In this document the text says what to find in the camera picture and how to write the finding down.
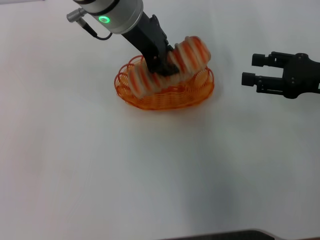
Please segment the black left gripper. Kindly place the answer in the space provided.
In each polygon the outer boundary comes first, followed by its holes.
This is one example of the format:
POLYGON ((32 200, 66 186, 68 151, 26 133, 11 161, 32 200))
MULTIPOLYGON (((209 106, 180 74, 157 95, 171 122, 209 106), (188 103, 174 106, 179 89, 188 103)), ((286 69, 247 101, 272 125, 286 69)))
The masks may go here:
POLYGON ((143 55, 149 72, 168 77, 178 74, 179 68, 168 62, 173 50, 155 15, 143 14, 138 23, 122 35, 143 55))

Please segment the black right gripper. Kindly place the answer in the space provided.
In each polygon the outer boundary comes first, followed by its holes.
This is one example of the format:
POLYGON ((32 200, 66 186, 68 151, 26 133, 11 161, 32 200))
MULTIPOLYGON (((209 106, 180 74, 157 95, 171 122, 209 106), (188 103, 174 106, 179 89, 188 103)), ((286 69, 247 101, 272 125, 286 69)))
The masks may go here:
POLYGON ((283 95, 287 99, 296 99, 304 93, 320 93, 320 63, 311 60, 306 53, 273 51, 268 56, 255 53, 251 65, 283 68, 283 79, 243 72, 241 84, 256 86, 257 93, 283 95))

